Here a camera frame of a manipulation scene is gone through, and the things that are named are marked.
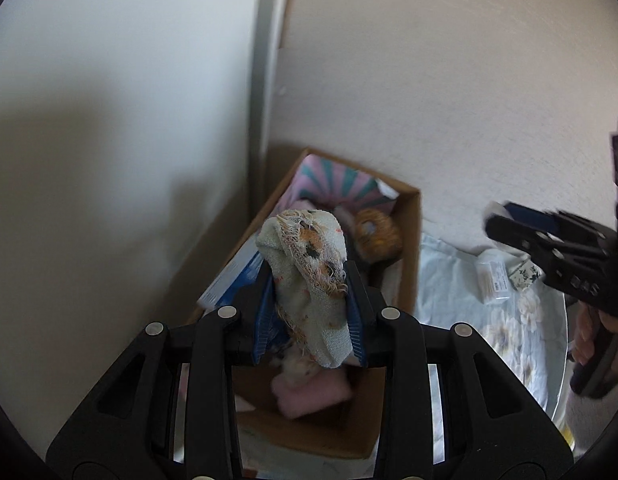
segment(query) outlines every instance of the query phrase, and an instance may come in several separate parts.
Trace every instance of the black gripper frame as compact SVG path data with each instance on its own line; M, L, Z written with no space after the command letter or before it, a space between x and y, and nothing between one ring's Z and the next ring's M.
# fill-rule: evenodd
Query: black gripper frame
M618 187L618 135L612 136L612 147ZM546 285L591 307L595 353L585 366L576 366L570 386L580 396L603 397L614 385L609 370L618 335L600 323L596 310L618 317L618 229L564 211L540 212L515 203L505 209L511 218L488 218L487 236L528 253L545 272ZM616 217L618 227L618 203Z
M346 263L369 367L386 367L374 479L552 480L572 465L564 439L498 355L468 325L450 330L385 311ZM258 307L271 270L196 324L144 330L55 437L47 464L64 480L243 477L231 366L253 365ZM172 460L180 365L190 363L184 463ZM446 460L433 465L428 364L438 366Z

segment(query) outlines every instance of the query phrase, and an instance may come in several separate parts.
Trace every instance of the floral fabric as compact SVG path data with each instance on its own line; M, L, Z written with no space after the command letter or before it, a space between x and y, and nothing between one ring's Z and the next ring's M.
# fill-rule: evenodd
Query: floral fabric
M538 280L505 303L485 305L474 268L476 256L428 235L423 235L420 251L416 318L441 328L460 321L473 326L552 417L567 353L564 295ZM519 265L519 258L502 255L508 269ZM439 397L433 400L440 402ZM442 427L435 428L434 437L439 446Z

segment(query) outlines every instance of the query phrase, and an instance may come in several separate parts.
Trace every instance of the pink cloth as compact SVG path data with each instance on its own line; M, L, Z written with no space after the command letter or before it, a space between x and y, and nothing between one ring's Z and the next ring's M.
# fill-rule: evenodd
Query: pink cloth
M347 375L342 368L325 368L297 388L288 386L282 374L271 382L278 399L278 409L285 418L298 418L349 400L353 396Z
M388 215L395 205L395 200L382 194L373 176L313 154L302 161L270 216L303 199L327 210L343 205L353 214L373 207Z

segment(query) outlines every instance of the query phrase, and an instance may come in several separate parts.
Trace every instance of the worn towel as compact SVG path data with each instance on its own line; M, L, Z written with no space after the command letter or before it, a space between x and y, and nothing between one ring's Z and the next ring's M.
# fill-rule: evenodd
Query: worn towel
M326 211L284 211L264 223L257 246L271 266L278 315L294 340L320 366L340 366L352 347L338 221Z

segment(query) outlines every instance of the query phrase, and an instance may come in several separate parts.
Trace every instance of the white wall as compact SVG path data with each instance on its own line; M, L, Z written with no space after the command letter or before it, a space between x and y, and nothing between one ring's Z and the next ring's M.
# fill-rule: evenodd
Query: white wall
M196 238L222 213L209 274L241 234L256 7L0 9L0 403L40 454L145 323L183 320L159 306Z
M419 186L458 247L487 241L490 200L614 223L616 0L294 0L278 61L272 154L311 144Z

